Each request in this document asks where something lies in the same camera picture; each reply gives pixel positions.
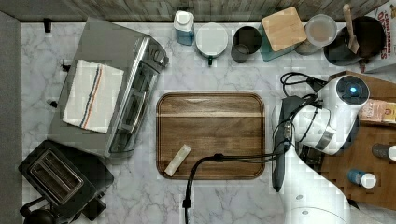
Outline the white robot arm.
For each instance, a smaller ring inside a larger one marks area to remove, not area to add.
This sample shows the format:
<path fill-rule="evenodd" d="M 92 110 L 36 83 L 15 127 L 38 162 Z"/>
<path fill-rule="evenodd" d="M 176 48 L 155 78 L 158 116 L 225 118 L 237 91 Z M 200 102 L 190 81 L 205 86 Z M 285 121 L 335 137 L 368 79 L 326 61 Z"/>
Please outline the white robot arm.
<path fill-rule="evenodd" d="M 311 99 L 288 96 L 272 112 L 272 185 L 279 194 L 284 224 L 349 224 L 350 205 L 334 183 L 309 167 L 297 154 L 299 146 L 327 155 L 353 142 L 358 114 L 370 96 L 367 84 L 343 75 L 315 90 Z"/>

